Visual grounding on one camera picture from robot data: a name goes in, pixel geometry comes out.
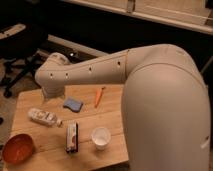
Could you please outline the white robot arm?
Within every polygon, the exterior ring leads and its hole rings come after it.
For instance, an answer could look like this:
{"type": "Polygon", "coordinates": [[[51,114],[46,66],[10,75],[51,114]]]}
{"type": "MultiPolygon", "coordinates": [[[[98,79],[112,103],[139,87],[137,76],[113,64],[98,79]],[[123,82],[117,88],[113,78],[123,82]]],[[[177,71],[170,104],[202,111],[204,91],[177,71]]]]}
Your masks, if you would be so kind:
{"type": "Polygon", "coordinates": [[[208,171],[211,107],[190,54],[172,44],[122,50],[72,64],[51,54],[37,70],[45,97],[70,84],[124,85],[123,130],[131,171],[208,171]]]}

